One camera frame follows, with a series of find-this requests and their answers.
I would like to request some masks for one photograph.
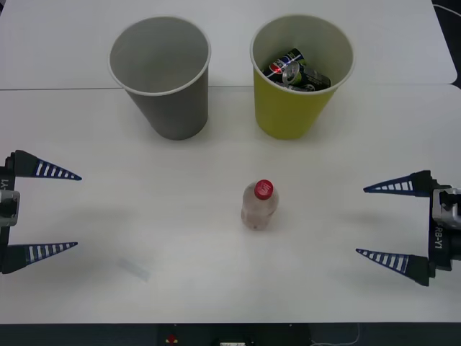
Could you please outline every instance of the gray paper cup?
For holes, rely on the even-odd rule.
[[[207,122],[210,57],[210,41],[196,25],[178,17],[153,17],[120,34],[108,64],[158,134],[181,140]]]

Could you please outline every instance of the soda can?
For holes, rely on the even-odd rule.
[[[282,72],[283,84],[306,88],[310,92],[324,90],[331,86],[330,79],[313,68],[292,61]]]
[[[303,55],[296,48],[293,48],[284,56],[278,58],[276,61],[267,66],[267,68],[263,71],[263,74],[271,81],[282,82],[284,69],[293,61],[300,61],[302,63],[305,62]]]
[[[306,88],[300,88],[300,87],[296,87],[294,85],[289,85],[289,84],[283,84],[283,83],[280,83],[279,81],[276,81],[275,82],[276,85],[280,85],[281,87],[284,87],[284,88],[287,88],[287,89],[290,89],[290,90],[294,90],[296,92],[311,92],[312,90],[309,90],[309,89],[306,89]]]

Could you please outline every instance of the red bottle cap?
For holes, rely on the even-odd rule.
[[[259,180],[254,187],[254,195],[260,200],[268,200],[274,193],[274,185],[269,180]]]

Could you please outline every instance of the plastic bottle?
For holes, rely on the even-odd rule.
[[[243,223],[249,229],[265,229],[278,204],[279,194],[269,180],[252,182],[243,193]]]

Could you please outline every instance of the cup rim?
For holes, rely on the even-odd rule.
[[[272,82],[269,78],[267,78],[262,73],[262,71],[257,66],[256,61],[254,60],[254,56],[253,56],[253,44],[254,44],[254,41],[256,39],[256,36],[258,36],[258,34],[261,32],[261,30],[263,30],[270,23],[275,22],[276,20],[281,19],[281,18],[285,18],[285,17],[312,17],[312,18],[320,19],[320,20],[323,20],[324,22],[328,23],[329,25],[335,27],[342,35],[344,35],[347,42],[349,42],[349,45],[351,46],[352,64],[351,64],[351,67],[349,68],[349,72],[347,72],[347,75],[341,81],[339,81],[338,83],[330,86],[327,89],[319,90],[317,92],[297,92],[295,90],[284,88],[283,86],[275,84],[274,82]],[[315,16],[314,14],[296,14],[296,13],[292,13],[292,14],[284,14],[283,16],[272,18],[272,19],[268,20],[267,22],[265,22],[263,25],[261,25],[258,28],[258,30],[254,33],[253,38],[251,39],[250,58],[251,58],[251,63],[253,64],[253,69],[256,70],[256,72],[261,76],[261,78],[263,78],[264,80],[270,82],[273,87],[278,88],[278,89],[280,89],[280,90],[282,90],[284,92],[288,92],[290,94],[304,95],[304,96],[314,96],[314,95],[326,94],[328,92],[332,92],[335,89],[338,89],[339,86],[341,86],[351,76],[351,74],[352,74],[352,72],[354,71],[354,68],[355,68],[355,47],[354,47],[354,44],[352,43],[351,39],[349,38],[349,36],[340,27],[338,27],[333,22],[330,22],[329,20],[324,19],[322,17]]]
[[[148,20],[148,19],[158,19],[158,18],[170,18],[170,19],[179,19],[183,22],[186,22],[186,23],[189,23],[191,25],[193,25],[194,27],[196,27],[203,35],[203,37],[206,39],[207,41],[207,46],[208,46],[208,56],[207,56],[207,60],[205,61],[205,64],[203,65],[203,68],[200,70],[200,72],[193,78],[191,79],[190,81],[188,81],[186,84],[184,85],[181,85],[180,87],[176,88],[176,89],[172,89],[172,90],[168,90],[166,92],[140,92],[139,90],[135,90],[133,88],[130,88],[126,85],[124,85],[114,74],[114,72],[112,71],[112,67],[110,65],[110,54],[112,52],[112,49],[114,48],[114,44],[115,42],[117,42],[117,40],[119,39],[119,37],[125,32],[127,31],[128,29],[130,29],[132,26],[134,25],[137,25],[141,22],[144,22],[145,20]],[[181,90],[184,90],[186,89],[187,87],[190,87],[191,85],[193,85],[193,83],[195,83],[203,74],[204,72],[207,70],[208,66],[210,65],[210,59],[211,59],[211,44],[210,44],[210,39],[208,38],[207,34],[205,33],[204,30],[202,30],[201,27],[199,27],[198,25],[196,25],[195,23],[191,22],[190,20],[188,19],[185,19],[183,17],[180,17],[180,16],[176,16],[176,15],[165,15],[165,14],[161,14],[161,15],[158,15],[158,16],[149,16],[149,17],[146,17],[146,18],[143,18],[143,19],[140,19],[138,20],[137,22],[134,22],[134,23],[131,23],[129,25],[127,25],[123,30],[120,31],[120,34],[117,35],[117,37],[115,38],[115,40],[113,41],[113,43],[111,44],[110,46],[110,49],[109,49],[109,54],[107,54],[107,66],[109,68],[109,73],[110,75],[112,76],[112,78],[117,82],[117,84],[119,84],[123,89],[129,91],[129,92],[132,92],[133,94],[137,94],[137,95],[142,95],[142,96],[164,96],[164,95],[169,95],[169,94],[174,94],[176,92],[180,92]]]

